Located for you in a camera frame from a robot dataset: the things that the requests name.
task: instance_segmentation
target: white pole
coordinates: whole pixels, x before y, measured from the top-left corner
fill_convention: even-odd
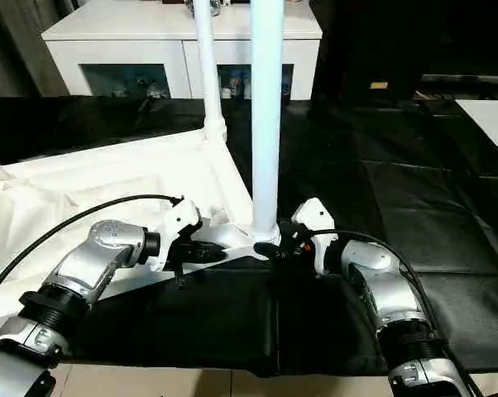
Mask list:
[[[252,226],[257,241],[278,243],[284,0],[251,0],[251,26]]]
[[[198,30],[199,60],[205,102],[205,134],[207,139],[227,140],[227,128],[219,102],[218,69],[214,59],[213,21],[210,0],[194,0],[194,16]]]

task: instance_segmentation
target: curtain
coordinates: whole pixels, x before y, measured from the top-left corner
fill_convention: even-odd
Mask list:
[[[71,0],[0,0],[0,97],[68,95],[41,33],[74,10]]]

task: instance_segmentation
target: black cable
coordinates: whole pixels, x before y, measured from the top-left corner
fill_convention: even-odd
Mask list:
[[[82,213],[77,213],[73,217],[63,221],[59,225],[53,227],[50,229],[47,233],[45,233],[43,236],[38,238],[36,241],[34,241],[30,246],[28,246],[21,254],[16,256],[12,262],[8,264],[7,267],[5,267],[0,274],[0,286],[3,283],[3,281],[8,277],[8,275],[16,268],[16,266],[21,262],[23,259],[25,259],[32,251],[34,251],[38,246],[40,246],[43,242],[54,236],[57,232],[59,232],[61,229],[68,227],[71,223],[74,223],[78,221],[81,218],[85,218],[88,215],[92,213],[96,213],[97,211],[100,211],[101,209],[111,207],[112,205],[120,204],[120,203],[125,203],[127,201],[133,201],[133,200],[140,200],[140,199],[158,199],[158,200],[167,200],[172,203],[172,205],[176,205],[177,203],[181,202],[181,198],[176,198],[176,197],[170,197],[170,196],[165,196],[162,194],[137,194],[134,196],[127,196],[127,197],[122,197],[122,198],[117,198],[115,200],[108,201],[106,203],[102,203],[97,205],[96,207],[92,207],[90,209],[86,209]]]
[[[473,378],[469,375],[466,369],[464,369],[461,362],[457,359],[457,357],[449,347],[448,340],[440,330],[438,320],[433,311],[433,306],[431,305],[428,296],[425,293],[424,287],[420,282],[420,278],[414,271],[413,266],[410,265],[410,263],[405,259],[405,257],[383,240],[380,240],[377,237],[362,232],[354,232],[351,230],[342,230],[342,229],[323,229],[323,230],[310,231],[309,233],[307,233],[308,236],[304,234],[303,237],[306,237],[305,239],[308,240],[310,237],[317,236],[319,234],[334,234],[334,233],[344,236],[348,235],[355,238],[359,237],[362,240],[369,240],[371,242],[375,242],[376,244],[383,246],[387,251],[391,252],[394,256],[398,258],[398,260],[403,265],[407,273],[410,275],[411,280],[406,277],[407,280],[411,282],[411,284],[417,289],[419,293],[420,300],[424,305],[425,312],[428,315],[429,320],[431,321],[431,326],[433,327],[434,331],[439,335],[440,339],[443,340],[443,350],[445,351],[446,356],[448,356],[449,360],[452,361],[452,363],[457,368],[457,371],[461,375],[462,379],[466,382],[466,387],[470,391],[470,394],[473,393],[475,394],[476,397],[484,397],[484,394],[479,390],[479,387],[476,385]]]

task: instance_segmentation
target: white table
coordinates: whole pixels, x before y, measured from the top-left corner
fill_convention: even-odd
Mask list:
[[[498,101],[459,100],[457,103],[498,147]]]

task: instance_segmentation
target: black cloth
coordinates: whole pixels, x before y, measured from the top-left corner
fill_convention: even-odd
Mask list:
[[[226,101],[223,111],[251,190],[249,103]],[[0,99],[0,163],[194,129],[203,112],[186,100]],[[318,197],[336,226],[402,251],[462,363],[498,371],[498,148],[478,125],[450,102],[290,103],[280,146],[279,216]],[[105,299],[69,359],[261,376],[384,373],[347,283],[292,269],[244,258],[190,275],[183,289],[168,281]]]

